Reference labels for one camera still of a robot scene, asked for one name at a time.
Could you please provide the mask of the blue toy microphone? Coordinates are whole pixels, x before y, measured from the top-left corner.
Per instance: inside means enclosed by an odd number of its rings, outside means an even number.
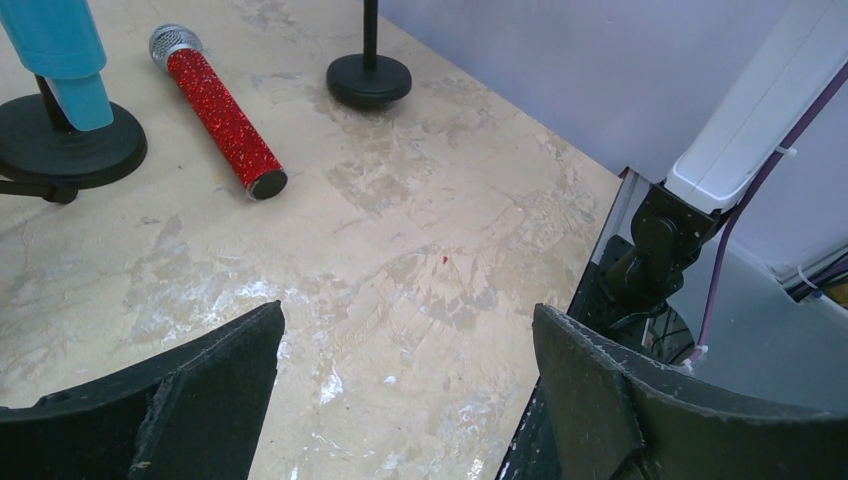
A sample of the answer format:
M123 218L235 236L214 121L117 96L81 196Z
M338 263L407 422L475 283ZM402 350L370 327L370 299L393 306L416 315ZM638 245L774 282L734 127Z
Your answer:
M113 122L100 75L107 57L86 0L3 1L1 23L22 65L46 80L73 128Z

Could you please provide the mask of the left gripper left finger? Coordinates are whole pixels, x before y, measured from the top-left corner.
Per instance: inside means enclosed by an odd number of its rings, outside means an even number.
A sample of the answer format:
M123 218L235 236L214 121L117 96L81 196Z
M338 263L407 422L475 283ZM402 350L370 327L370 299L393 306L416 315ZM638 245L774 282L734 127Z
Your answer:
M263 304L164 353L1 411L5 479L245 479L285 328Z

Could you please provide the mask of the black round-base mic stand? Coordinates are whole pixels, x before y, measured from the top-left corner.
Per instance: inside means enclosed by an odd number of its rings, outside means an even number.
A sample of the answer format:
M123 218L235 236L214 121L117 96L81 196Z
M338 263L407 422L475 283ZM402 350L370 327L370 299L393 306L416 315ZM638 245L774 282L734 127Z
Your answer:
M376 110L406 97L412 75L402 62L377 51L379 1L363 1L363 49L337 58L327 68L326 87L339 103Z

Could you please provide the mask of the tall black mic stand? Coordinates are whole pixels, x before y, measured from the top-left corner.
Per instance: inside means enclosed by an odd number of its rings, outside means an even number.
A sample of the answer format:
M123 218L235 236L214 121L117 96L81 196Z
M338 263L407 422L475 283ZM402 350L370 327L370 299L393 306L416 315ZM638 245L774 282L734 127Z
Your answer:
M59 95L42 76L39 92L1 105L1 193L67 205L81 190L133 173L148 151L145 131L123 107L110 102L113 121L99 129L74 127Z

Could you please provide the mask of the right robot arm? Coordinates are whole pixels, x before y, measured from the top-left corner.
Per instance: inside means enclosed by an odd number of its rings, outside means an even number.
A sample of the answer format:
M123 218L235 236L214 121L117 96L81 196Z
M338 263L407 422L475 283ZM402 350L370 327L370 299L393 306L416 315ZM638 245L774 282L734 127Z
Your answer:
M693 143L636 209L632 243L591 290L598 332L660 312L713 238L726 242L777 163L847 79L847 5L792 1Z

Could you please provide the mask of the red glitter microphone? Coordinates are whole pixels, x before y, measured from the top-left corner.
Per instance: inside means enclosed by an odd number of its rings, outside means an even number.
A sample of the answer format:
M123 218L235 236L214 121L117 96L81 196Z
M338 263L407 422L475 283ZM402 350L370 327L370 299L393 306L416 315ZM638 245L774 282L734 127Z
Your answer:
M178 24L154 29L154 63L174 80L231 170L254 200L283 191L288 176L203 53L199 37Z

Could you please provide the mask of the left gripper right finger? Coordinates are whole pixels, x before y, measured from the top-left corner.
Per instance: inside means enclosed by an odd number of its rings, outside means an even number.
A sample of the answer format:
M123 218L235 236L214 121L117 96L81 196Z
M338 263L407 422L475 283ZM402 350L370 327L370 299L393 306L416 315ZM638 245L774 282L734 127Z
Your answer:
M655 479L843 479L847 419L738 394L629 359Z

